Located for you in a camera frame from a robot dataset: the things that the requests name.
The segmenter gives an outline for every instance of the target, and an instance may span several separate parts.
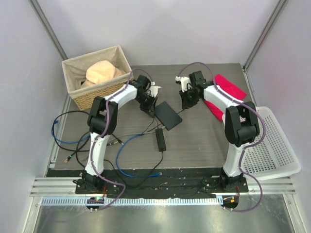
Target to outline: white laundry basket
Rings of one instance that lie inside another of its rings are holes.
[[[242,169],[262,181],[298,173],[301,165],[274,114],[267,107],[256,110],[266,125],[266,136],[259,145],[246,149]],[[255,142],[262,137],[259,125],[260,134]]]

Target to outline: beige cloth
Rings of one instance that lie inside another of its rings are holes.
[[[81,88],[103,83],[123,74],[125,74],[124,71],[119,70],[109,61],[100,61],[87,69],[86,81],[81,85]]]

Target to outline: wall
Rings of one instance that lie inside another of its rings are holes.
[[[293,175],[311,222],[311,2],[288,1],[249,69],[259,105],[272,109],[301,165]]]
[[[39,0],[68,57],[120,44],[130,65],[245,63],[277,0]]]
[[[61,58],[26,0],[0,3],[0,232],[20,232],[66,88]]]

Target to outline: red cloth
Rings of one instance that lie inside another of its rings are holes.
[[[235,86],[233,83],[229,82],[224,76],[217,74],[215,76],[215,81],[217,85],[219,85],[222,90],[227,92],[228,94],[232,95],[234,98],[237,98],[239,100],[244,99],[244,97],[247,95],[245,92],[243,92],[241,89],[239,89],[237,86]],[[214,116],[222,121],[223,119],[223,112],[217,108],[214,104],[208,101],[204,101],[204,103],[207,105],[207,107],[210,109],[210,111],[214,114]]]

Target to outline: black power brick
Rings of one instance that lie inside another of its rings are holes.
[[[159,152],[166,151],[163,129],[156,129],[155,130],[155,136],[156,136],[156,140],[157,140],[157,146],[159,147]]]

